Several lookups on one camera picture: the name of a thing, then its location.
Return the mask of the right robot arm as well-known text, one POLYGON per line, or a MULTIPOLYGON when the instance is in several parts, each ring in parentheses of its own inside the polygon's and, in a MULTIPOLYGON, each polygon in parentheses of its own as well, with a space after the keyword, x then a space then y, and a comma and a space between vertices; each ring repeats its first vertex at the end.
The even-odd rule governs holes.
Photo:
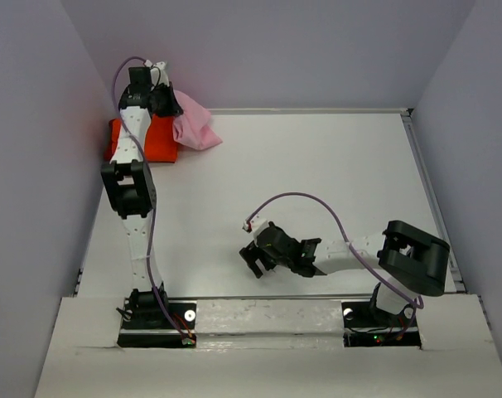
POLYGON ((277 267, 303 278, 364 269, 378 283, 367 305, 369 319, 385 325, 422 298, 445 292, 450 245, 403 221, 390 221, 381 234, 355 240, 297 240, 271 221, 252 221, 252 240, 239 251, 256 278, 277 267))

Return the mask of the pink t-shirt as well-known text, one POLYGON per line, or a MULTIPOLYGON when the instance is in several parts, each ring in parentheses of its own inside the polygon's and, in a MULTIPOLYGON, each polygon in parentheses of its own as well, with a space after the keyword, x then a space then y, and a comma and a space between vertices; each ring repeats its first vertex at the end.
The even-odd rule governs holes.
POLYGON ((175 90, 177 103, 182 114, 173 121, 173 138, 180 145, 202 151, 213 148, 223 140, 210 127, 211 112, 189 95, 175 90))

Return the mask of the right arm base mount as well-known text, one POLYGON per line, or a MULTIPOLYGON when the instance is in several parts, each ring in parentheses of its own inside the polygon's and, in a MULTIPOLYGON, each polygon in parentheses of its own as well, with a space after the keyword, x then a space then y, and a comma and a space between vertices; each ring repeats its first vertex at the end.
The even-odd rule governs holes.
POLYGON ((375 296, 343 302, 341 307, 343 343, 347 348, 422 346, 416 309, 409 303, 398 314, 377 308, 375 296))

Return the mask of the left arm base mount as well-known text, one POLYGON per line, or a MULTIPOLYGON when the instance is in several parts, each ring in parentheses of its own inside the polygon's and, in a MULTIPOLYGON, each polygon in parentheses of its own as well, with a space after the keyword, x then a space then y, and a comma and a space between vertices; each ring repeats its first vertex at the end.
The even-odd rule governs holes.
POLYGON ((161 310, 152 292, 132 291, 116 311, 121 317, 117 344, 122 348, 182 349, 196 346, 197 302, 164 298, 161 310))

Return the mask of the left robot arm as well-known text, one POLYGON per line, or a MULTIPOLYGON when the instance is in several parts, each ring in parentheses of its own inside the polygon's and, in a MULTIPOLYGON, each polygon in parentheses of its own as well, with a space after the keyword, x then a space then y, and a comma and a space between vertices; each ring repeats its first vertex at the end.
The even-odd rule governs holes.
POLYGON ((109 204, 123 223, 133 274, 132 292, 150 294, 140 311, 143 321, 159 328, 169 318, 162 277, 157 269, 153 235, 157 190, 148 164, 145 144, 154 116, 174 116, 176 102, 164 61, 144 61, 128 71, 129 84, 113 97, 118 138, 111 158, 101 167, 109 204))

